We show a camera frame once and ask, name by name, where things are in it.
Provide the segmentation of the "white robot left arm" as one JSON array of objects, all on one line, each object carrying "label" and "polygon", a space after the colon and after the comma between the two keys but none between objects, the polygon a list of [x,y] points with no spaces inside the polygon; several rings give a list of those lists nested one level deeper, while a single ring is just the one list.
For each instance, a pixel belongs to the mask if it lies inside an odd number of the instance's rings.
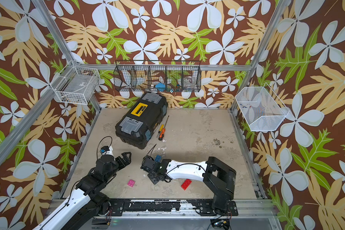
[{"label": "white robot left arm", "polygon": [[107,216],[112,210],[110,198],[102,190],[118,171],[131,163],[131,156],[131,152],[124,152],[116,158],[112,154],[101,156],[70,195],[35,229],[78,230],[95,216]]}]

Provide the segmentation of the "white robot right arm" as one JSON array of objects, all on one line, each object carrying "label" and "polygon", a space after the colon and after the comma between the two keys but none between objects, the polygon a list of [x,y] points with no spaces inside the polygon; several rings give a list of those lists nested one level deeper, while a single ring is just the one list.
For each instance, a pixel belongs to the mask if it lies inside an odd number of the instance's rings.
[{"label": "white robot right arm", "polygon": [[155,161],[150,156],[143,158],[141,167],[153,184],[160,181],[189,179],[203,182],[214,194],[212,209],[225,215],[228,203],[234,198],[236,171],[216,157],[199,163],[183,163],[171,159]]}]

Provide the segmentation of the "red long lego brick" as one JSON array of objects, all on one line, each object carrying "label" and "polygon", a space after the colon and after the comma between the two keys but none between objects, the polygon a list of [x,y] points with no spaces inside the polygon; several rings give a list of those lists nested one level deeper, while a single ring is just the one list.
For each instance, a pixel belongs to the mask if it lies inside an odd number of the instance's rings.
[{"label": "red long lego brick", "polygon": [[183,190],[187,190],[187,188],[191,185],[192,181],[190,179],[186,179],[182,185],[181,185],[181,188]]}]

